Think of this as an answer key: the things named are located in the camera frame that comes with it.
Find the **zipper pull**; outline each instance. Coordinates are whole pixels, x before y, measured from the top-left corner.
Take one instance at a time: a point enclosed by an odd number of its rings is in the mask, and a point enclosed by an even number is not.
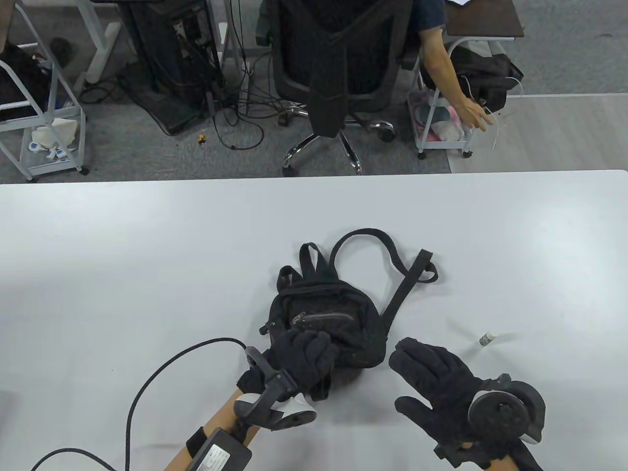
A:
[[[292,318],[292,322],[291,322],[291,324],[292,324],[292,325],[296,324],[296,323],[297,323],[297,322],[299,322],[301,319],[303,319],[306,315],[307,315],[307,312],[305,312],[305,311],[301,311],[301,312],[299,312],[299,314],[297,314],[296,316],[294,316],[294,317]]]

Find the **computer tower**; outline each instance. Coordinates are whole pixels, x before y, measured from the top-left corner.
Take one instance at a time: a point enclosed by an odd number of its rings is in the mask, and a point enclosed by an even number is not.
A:
[[[224,87],[206,0],[130,3],[123,20],[149,73],[186,104],[203,109],[208,91]]]

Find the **backpack zipper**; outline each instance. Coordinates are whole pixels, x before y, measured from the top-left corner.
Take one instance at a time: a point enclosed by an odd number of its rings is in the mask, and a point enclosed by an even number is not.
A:
[[[307,312],[302,311],[299,312],[299,314],[297,314],[296,316],[294,316],[292,318],[292,322],[291,324],[294,325],[299,321],[302,321],[303,319],[333,319],[333,318],[343,318],[343,319],[349,319],[349,320],[354,320],[353,317],[351,317],[349,314],[346,314],[344,312],[330,312],[330,313],[321,313],[321,314],[307,314]]]

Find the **white bottle cap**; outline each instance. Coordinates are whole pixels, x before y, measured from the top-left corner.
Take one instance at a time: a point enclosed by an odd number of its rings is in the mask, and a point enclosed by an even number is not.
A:
[[[493,340],[495,340],[495,337],[493,336],[493,334],[491,334],[490,331],[488,331],[487,333],[485,333],[483,336],[480,337],[479,342],[481,346],[486,347],[486,345],[491,343]]]

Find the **gloved hand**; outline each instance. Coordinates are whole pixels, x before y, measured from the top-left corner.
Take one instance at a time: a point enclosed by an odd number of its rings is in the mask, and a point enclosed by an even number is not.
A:
[[[404,338],[395,347],[388,364],[432,406],[430,409],[418,399],[405,396],[394,403],[398,412],[441,445],[474,441],[467,414],[483,381],[462,360],[443,347]]]
[[[285,369],[304,393],[332,371],[338,347],[327,332],[291,329],[280,336],[264,358],[276,370]],[[250,368],[237,382],[243,393],[264,392],[264,375],[258,366]]]

